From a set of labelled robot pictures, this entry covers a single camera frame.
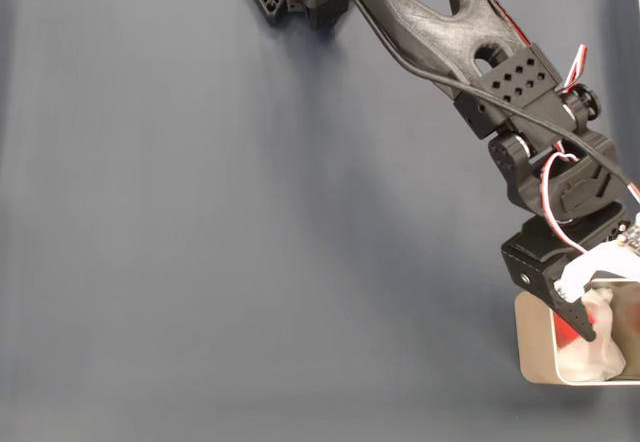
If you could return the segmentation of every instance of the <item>joint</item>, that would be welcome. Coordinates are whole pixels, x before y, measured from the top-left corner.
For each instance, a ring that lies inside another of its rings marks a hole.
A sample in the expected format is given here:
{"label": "joint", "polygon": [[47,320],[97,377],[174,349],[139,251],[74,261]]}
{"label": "joint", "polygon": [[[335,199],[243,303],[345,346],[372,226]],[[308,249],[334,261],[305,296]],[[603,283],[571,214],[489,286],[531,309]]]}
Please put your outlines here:
{"label": "joint", "polygon": [[576,133],[587,130],[587,123],[598,118],[602,106],[596,94],[584,84],[576,84],[568,92],[562,94],[562,101],[567,112],[577,124]]}

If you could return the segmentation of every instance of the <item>white cloth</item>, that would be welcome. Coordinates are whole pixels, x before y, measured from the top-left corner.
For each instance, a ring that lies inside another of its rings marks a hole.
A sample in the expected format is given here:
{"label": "white cloth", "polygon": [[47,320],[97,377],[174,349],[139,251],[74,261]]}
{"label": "white cloth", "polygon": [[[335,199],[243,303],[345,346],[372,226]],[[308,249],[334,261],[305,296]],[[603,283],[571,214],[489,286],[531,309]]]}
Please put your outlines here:
{"label": "white cloth", "polygon": [[613,312],[611,289],[590,290],[582,302],[591,312],[595,322],[596,340],[587,342],[578,337],[558,351],[560,374],[571,382],[604,382],[622,373],[626,362],[611,338]]}

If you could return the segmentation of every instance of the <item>table surface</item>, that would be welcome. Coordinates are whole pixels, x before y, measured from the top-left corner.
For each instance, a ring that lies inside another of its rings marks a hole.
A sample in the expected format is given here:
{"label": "table surface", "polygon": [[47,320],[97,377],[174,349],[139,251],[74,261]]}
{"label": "table surface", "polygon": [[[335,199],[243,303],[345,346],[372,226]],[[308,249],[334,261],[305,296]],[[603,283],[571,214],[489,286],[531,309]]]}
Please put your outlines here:
{"label": "table surface", "polygon": [[[446,11],[444,0],[424,0]],[[501,0],[640,177],[637,0]],[[637,441],[527,383],[486,143],[361,16],[0,0],[0,440]]]}

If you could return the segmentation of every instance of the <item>red and white wire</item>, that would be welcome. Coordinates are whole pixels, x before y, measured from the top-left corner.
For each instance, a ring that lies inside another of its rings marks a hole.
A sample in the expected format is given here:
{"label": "red and white wire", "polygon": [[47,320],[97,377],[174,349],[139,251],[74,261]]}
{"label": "red and white wire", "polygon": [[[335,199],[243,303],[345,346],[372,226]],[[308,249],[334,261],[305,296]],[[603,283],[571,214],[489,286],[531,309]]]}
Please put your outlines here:
{"label": "red and white wire", "polygon": [[587,46],[585,44],[580,44],[576,58],[573,60],[573,65],[571,65],[571,70],[569,70],[569,75],[567,75],[567,80],[564,82],[564,92],[569,92],[571,87],[578,81],[584,72],[584,66],[586,63]]}
{"label": "red and white wire", "polygon": [[562,159],[570,162],[578,161],[578,157],[576,157],[575,155],[564,154],[562,152],[555,152],[549,156],[544,166],[542,167],[542,174],[540,175],[540,196],[542,199],[542,210],[544,212],[545,219],[547,219],[547,223],[549,224],[549,227],[551,227],[551,230],[553,230],[553,232],[558,236],[558,238],[568,246],[573,247],[578,252],[581,252],[584,254],[587,252],[587,250],[584,247],[582,247],[580,244],[571,240],[569,236],[567,236],[567,234],[564,233],[564,231],[562,230],[562,227],[560,227],[560,224],[558,223],[555,216],[553,215],[553,211],[551,210],[551,202],[549,200],[549,178],[551,174],[551,167],[553,166],[553,163],[557,159]]}

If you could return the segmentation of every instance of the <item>red object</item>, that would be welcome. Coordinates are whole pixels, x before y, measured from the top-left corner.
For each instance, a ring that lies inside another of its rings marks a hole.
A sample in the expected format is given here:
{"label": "red object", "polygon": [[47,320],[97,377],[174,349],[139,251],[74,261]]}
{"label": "red object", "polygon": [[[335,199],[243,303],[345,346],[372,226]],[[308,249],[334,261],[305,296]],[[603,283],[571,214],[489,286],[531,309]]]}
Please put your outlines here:
{"label": "red object", "polygon": [[[591,312],[588,308],[587,315],[589,316],[589,322],[591,322],[591,325],[593,325],[596,319],[593,317],[593,315],[591,315]],[[556,327],[556,343],[559,349],[566,347],[571,342],[580,337],[578,333],[573,330],[571,326],[567,324],[562,318],[558,317],[558,314],[556,314],[555,312],[553,314],[553,321]]]}

